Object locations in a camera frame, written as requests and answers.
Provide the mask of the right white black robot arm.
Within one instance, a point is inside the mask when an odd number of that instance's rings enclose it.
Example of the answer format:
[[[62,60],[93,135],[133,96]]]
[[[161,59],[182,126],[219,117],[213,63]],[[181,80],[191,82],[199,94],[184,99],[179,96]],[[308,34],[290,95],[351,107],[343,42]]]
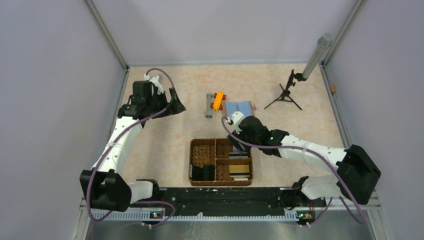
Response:
[[[236,111],[224,117],[222,124],[234,126],[227,138],[240,151],[256,148],[265,155],[298,160],[315,166],[328,174],[305,176],[294,186],[293,200],[307,206],[321,197],[345,197],[359,205],[367,205],[382,175],[366,150],[352,144],[348,148],[324,146],[303,140],[280,129],[269,130],[253,116]]]

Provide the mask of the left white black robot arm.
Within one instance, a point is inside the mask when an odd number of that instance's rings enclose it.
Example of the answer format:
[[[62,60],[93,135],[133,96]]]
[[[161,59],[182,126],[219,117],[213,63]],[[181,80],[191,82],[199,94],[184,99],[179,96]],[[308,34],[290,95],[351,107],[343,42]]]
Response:
[[[170,100],[162,85],[151,80],[136,81],[132,95],[117,113],[115,127],[99,159],[90,170],[83,170],[79,181],[89,208],[124,212],[142,200],[154,207],[160,202],[158,183],[152,179],[127,183],[122,172],[137,136],[150,119],[163,118],[186,110],[174,86]]]

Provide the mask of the brown leather card holder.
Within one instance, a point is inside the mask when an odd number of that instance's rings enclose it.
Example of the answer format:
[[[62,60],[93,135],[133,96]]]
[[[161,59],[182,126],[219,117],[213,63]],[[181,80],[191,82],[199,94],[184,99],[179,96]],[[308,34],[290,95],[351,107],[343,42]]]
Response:
[[[234,112],[241,112],[246,117],[254,116],[256,111],[256,106],[251,101],[239,101],[239,102],[231,102],[227,101],[225,103],[225,113],[224,116],[228,117]]]

